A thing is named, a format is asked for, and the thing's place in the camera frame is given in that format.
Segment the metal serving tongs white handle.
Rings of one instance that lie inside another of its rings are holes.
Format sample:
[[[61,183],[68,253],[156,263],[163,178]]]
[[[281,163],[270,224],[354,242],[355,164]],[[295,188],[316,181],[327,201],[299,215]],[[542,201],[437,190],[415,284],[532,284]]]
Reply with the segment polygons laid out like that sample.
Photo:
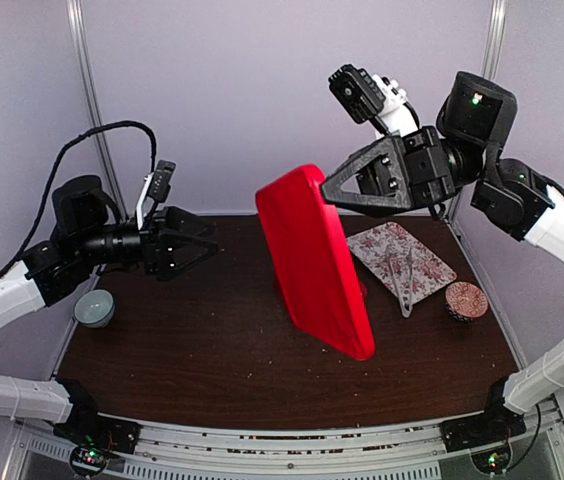
[[[411,247],[398,248],[391,244],[385,249],[385,257],[401,314],[404,318],[409,318],[414,305],[413,250]]]

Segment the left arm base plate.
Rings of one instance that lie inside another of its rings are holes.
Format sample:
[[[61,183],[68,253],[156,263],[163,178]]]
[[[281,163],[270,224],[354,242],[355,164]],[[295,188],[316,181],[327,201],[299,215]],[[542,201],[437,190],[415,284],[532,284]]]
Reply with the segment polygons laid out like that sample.
[[[68,464],[81,478],[92,479],[119,464],[122,454],[133,454],[140,437],[139,423],[96,415],[79,423],[53,424],[53,434],[71,442]]]

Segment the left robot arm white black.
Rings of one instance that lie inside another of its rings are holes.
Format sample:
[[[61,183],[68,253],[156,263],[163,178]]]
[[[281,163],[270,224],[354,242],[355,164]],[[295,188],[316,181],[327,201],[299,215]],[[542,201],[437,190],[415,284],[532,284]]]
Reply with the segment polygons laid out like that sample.
[[[214,224],[171,206],[122,219],[96,175],[73,178],[52,194],[56,225],[49,240],[17,254],[0,274],[0,330],[72,294],[100,265],[141,264],[170,281],[217,250]],[[106,433],[92,396],[76,381],[0,375],[0,417],[36,419],[70,430],[85,444]]]

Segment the red square tin box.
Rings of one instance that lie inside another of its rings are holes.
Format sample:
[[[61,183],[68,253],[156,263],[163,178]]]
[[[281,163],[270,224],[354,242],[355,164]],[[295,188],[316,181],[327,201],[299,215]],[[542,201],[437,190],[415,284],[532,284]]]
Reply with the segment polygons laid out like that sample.
[[[283,301],[285,301],[285,297],[284,297],[284,294],[282,292],[282,287],[281,287],[281,284],[279,282],[278,277],[274,278],[273,284],[274,284],[276,292],[279,294],[280,298]],[[367,299],[367,296],[368,296],[368,289],[362,281],[358,281],[358,287],[359,287],[359,290],[360,290],[361,298],[362,298],[363,301],[365,301]]]

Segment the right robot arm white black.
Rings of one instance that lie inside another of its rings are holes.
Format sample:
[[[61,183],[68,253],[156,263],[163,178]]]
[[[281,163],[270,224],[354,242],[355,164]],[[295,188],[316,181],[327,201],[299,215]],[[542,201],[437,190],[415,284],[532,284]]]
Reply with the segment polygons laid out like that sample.
[[[513,93],[461,71],[435,124],[422,126],[394,81],[348,64],[329,88],[378,137],[322,183],[327,203],[375,217],[419,209],[438,217],[472,185],[472,206],[493,225],[564,264],[564,188],[502,154],[517,113]]]

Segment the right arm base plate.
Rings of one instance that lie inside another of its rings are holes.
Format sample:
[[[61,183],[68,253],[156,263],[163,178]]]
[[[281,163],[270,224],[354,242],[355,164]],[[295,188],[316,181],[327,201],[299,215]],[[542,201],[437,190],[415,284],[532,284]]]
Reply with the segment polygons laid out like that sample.
[[[440,432],[448,453],[468,450],[475,469],[487,475],[513,465],[511,440],[526,432],[523,418],[485,419],[482,414],[444,421]]]

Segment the red tin lid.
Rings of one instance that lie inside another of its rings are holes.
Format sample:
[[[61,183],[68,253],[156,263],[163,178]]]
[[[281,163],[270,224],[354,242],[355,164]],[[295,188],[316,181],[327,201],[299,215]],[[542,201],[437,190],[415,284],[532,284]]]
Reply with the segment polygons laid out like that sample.
[[[315,165],[297,167],[258,190],[255,203],[292,323],[357,360],[376,350],[358,276],[335,206]]]

